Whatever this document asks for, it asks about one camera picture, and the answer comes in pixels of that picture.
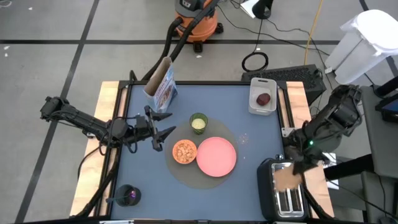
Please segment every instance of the wooden table frame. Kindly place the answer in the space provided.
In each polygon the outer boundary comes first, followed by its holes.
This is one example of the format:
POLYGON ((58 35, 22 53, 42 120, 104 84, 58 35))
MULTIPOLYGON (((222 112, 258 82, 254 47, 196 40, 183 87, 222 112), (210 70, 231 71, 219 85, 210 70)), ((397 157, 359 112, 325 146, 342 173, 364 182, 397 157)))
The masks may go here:
MULTIPOLYGON (((123 116, 127 113, 126 103, 129 102, 128 89, 125 88, 129 82, 103 82, 99 92, 98 101, 94 113, 94 117, 107 121, 115 116, 123 116)), ((286 86, 278 89, 280 120, 283 127, 296 127, 301 128, 306 120, 311 120, 311 114, 308 109, 307 98, 303 83, 301 82, 286 82, 286 86)), ((89 139, 85 155, 91 152, 94 148, 98 147, 97 139, 89 139)), ((112 167, 117 149, 112 149, 107 152, 107 156, 103 157, 99 153, 94 153, 88 158, 81 167, 80 178, 77 183, 75 197, 72 203, 70 215, 75 215, 80 212, 87 202, 91 199, 93 194, 98 189, 100 181, 104 178, 103 167, 112 167)), ((306 171, 305 181, 307 187, 317 202, 322 206, 324 211, 329 215, 334 216, 333 208, 331 206, 328 188, 326 186, 325 175, 323 167, 306 171)), ((105 199, 108 198, 110 193, 110 186, 115 183, 110 183, 103 194, 100 206, 90 213, 92 215, 106 215, 109 213, 110 207, 107 207, 105 199)))

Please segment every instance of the keyboard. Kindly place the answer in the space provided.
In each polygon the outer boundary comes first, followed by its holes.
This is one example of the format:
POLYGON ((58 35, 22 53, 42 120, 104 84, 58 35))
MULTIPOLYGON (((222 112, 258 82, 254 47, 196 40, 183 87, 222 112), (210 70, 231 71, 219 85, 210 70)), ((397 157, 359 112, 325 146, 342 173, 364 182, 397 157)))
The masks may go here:
POLYGON ((320 76, 315 65, 304 65, 289 68, 277 68, 256 72, 246 72, 242 75, 242 81, 250 81, 252 78, 268 78, 275 81, 303 82, 305 89, 315 88, 320 84, 320 76))

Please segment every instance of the concrete floor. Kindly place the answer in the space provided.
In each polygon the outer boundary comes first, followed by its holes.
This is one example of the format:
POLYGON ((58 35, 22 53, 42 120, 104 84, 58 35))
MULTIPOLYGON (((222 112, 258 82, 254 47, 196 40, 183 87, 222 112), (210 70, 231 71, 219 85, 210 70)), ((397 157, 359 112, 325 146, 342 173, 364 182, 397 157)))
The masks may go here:
MULTIPOLYGON (((0 8, 0 223, 13 223, 66 218, 76 187, 77 167, 84 155, 86 137, 79 131, 58 125, 55 130, 42 172, 33 175, 40 152, 44 146, 49 124, 40 120, 39 110, 46 96, 60 95, 68 74, 73 76, 67 98, 79 110, 93 114, 101 82, 126 80, 130 69, 141 78, 159 58, 162 44, 86 44, 80 57, 76 57, 78 40, 90 10, 97 0, 15 0, 9 7, 0 8), (32 40, 17 44, 12 40, 32 40), (46 44, 33 40, 66 40, 46 44), (72 60, 77 60, 76 70, 72 60), (20 207, 29 182, 30 197, 24 212, 20 207)), ((396 0, 366 1, 370 9, 381 9, 398 19, 396 0)), ((228 18, 240 27, 258 31, 259 21, 249 18, 229 2, 221 2, 228 18)), ((280 29, 301 28, 310 30, 317 11, 318 1, 275 1, 272 17, 280 29)), ((339 26, 363 11, 359 0, 325 0, 315 40, 340 40, 344 33, 339 26)), ((174 19, 173 0, 99 0, 88 40, 163 40, 168 24, 174 19)), ((256 34, 235 29, 222 14, 224 34, 215 35, 219 40, 255 40, 256 34)), ((299 31, 279 32, 269 22, 263 23, 262 31, 280 39, 303 40, 308 38, 299 31)), ((269 68, 290 67, 303 64, 304 50, 277 42, 259 45, 269 58, 269 68)), ((331 53, 334 45, 319 45, 331 53)), ((241 60, 252 52, 248 44, 208 44, 197 58, 191 45, 183 48, 175 61, 177 80, 239 80, 243 72, 241 60)), ((398 65, 398 57, 393 57, 398 65)), ((310 51, 309 63, 323 68, 318 54, 310 51)), ((248 61, 249 68, 256 68, 261 58, 248 61)), ((368 75, 373 82, 383 84, 393 78, 386 61, 372 68, 368 75)), ((330 75, 333 87, 338 84, 330 75)), ((330 86, 322 96, 320 107, 327 103, 330 86)), ((370 85, 361 77, 355 84, 370 85)), ((339 156, 355 158, 370 153, 366 124, 363 123, 350 138, 344 138, 335 151, 339 156)), ((345 208, 335 207, 343 220, 358 220, 361 215, 345 208)))

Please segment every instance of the orange shop vacuum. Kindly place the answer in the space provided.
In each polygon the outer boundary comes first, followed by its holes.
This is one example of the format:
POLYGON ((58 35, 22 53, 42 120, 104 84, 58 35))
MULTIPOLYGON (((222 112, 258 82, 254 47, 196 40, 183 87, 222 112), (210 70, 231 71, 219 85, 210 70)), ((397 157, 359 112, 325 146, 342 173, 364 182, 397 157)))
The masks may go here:
POLYGON ((169 54, 172 37, 179 35, 180 40, 170 58, 174 61, 186 42, 193 44, 195 52, 203 50, 203 41, 212 34, 224 31, 223 25, 217 22, 216 6, 219 0, 175 0, 176 18, 167 30, 166 42, 162 55, 156 64, 144 75, 142 80, 149 80, 164 57, 169 54))

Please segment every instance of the pink plate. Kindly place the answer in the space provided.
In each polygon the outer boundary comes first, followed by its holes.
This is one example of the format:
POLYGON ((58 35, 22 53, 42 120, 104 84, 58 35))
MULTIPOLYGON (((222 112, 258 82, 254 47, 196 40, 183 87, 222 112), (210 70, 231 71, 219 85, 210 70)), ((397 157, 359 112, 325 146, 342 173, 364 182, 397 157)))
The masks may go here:
POLYGON ((197 162, 199 168, 209 176, 227 175, 236 163, 234 146, 220 137, 208 138, 198 148, 197 162))

